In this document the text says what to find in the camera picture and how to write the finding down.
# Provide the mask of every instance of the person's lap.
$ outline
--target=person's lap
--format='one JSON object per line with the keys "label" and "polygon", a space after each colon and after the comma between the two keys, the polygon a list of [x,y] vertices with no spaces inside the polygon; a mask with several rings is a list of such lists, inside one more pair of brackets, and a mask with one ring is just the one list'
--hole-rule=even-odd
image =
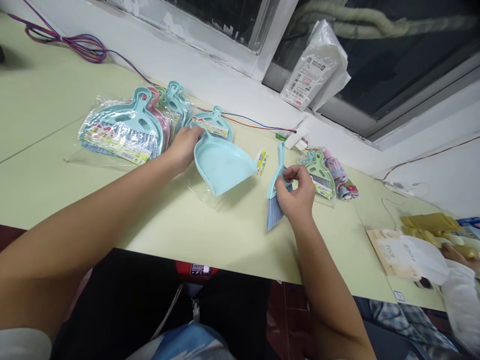
{"label": "person's lap", "polygon": [[[126,359],[150,340],[180,283],[173,260],[113,249],[93,269],[51,358]],[[263,356],[270,284],[221,270],[195,296],[200,323],[219,332],[237,359]],[[182,293],[161,332],[192,319]]]}

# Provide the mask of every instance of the table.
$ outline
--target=table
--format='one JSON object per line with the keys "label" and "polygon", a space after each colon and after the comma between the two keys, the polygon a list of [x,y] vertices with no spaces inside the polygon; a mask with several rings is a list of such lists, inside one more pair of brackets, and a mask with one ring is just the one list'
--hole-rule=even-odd
{"label": "table", "polygon": [[[366,230],[402,229],[400,217],[441,212],[438,207],[416,197],[405,197],[389,191],[385,186],[368,176],[358,172],[348,173],[361,193],[352,201],[358,217]],[[436,289],[418,288],[414,282],[387,276],[393,291],[399,291],[408,304],[424,308],[445,311],[442,296]]]}
{"label": "table", "polygon": [[[7,25],[17,26],[0,14],[0,34],[6,33],[2,30]],[[6,74],[0,71],[0,99],[4,104],[0,122],[7,128],[5,134],[22,136],[16,136],[20,140],[12,136],[0,144],[0,224],[29,229],[124,174],[71,160],[81,154],[78,129],[95,97],[108,93],[128,96],[141,82],[135,73],[120,66],[89,64],[71,51],[36,44],[25,36],[21,26],[9,34],[10,40],[0,38],[2,46],[20,54],[22,66]],[[204,109],[212,109],[211,104],[192,100]],[[168,186],[157,205],[118,247],[300,284],[297,248],[288,221],[284,218],[272,232],[266,232],[266,195],[278,165],[278,140],[269,131],[236,124],[232,127],[235,144],[250,156],[254,158],[260,148],[269,154],[263,175],[247,179],[223,195],[220,202],[211,198],[205,202],[199,199],[205,185],[192,166]],[[288,150],[286,165],[295,164],[298,157]],[[334,207],[316,202],[315,222],[350,292],[395,302],[392,280],[385,276],[357,214],[359,207],[366,206],[372,216],[388,217],[383,206],[377,204],[380,198],[376,186],[380,183],[349,167],[346,171],[360,189],[359,199],[336,199]],[[406,205],[406,209],[418,212],[428,207],[420,200]],[[407,302],[416,304],[417,297],[410,297],[410,293],[405,296]],[[440,308],[434,300],[426,307]]]}

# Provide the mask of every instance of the window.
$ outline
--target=window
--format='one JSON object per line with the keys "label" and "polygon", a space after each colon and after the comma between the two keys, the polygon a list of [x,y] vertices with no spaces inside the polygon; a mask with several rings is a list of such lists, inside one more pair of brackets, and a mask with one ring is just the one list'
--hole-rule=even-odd
{"label": "window", "polygon": [[261,81],[297,0],[103,0]]}
{"label": "window", "polygon": [[327,19],[351,80],[318,112],[376,140],[480,79],[479,14],[470,0],[300,0],[263,83],[281,91]]}
{"label": "window", "polygon": [[351,80],[318,112],[375,141],[480,79],[472,0],[101,0],[280,92],[326,19]]}

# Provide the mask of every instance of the white power adapter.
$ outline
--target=white power adapter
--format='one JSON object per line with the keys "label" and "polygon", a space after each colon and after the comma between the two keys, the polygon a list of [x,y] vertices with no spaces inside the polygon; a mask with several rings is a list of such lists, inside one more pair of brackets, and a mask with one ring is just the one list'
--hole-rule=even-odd
{"label": "white power adapter", "polygon": [[309,129],[304,124],[301,124],[295,130],[296,132],[292,132],[285,140],[285,147],[287,149],[296,147],[298,150],[303,151],[307,148],[307,143],[302,138],[309,133]]}

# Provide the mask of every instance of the brush bristles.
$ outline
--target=brush bristles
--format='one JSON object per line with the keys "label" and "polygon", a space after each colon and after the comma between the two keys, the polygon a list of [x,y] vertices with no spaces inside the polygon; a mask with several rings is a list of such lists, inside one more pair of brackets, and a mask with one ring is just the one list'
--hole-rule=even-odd
{"label": "brush bristles", "polygon": [[316,175],[312,175],[312,174],[310,174],[310,175],[311,175],[313,181],[315,181],[319,185],[327,188],[328,190],[331,190],[330,189],[330,180],[324,179],[323,177],[319,177],[319,176],[316,176]]}
{"label": "brush bristles", "polygon": [[[290,193],[294,186],[292,184],[286,187],[288,192]],[[268,214],[266,215],[266,231],[271,231],[284,217],[284,212],[280,208],[279,200],[275,195],[271,199],[268,200]]]}
{"label": "brush bristles", "polygon": [[223,137],[223,136],[218,135],[218,134],[212,134],[212,133],[210,133],[210,135],[212,135],[214,138],[219,138],[219,139],[227,140],[226,137]]}
{"label": "brush bristles", "polygon": [[[148,151],[151,151],[150,160],[158,156],[159,154],[159,138],[155,134],[147,134],[135,130],[131,130],[129,127],[121,126],[117,129],[119,133],[116,137],[118,139],[125,138],[129,143],[138,145]],[[95,144],[88,142],[86,140],[80,139],[80,145],[82,148],[90,150],[92,152],[117,156],[113,152],[108,151],[102,147],[96,146]]]}

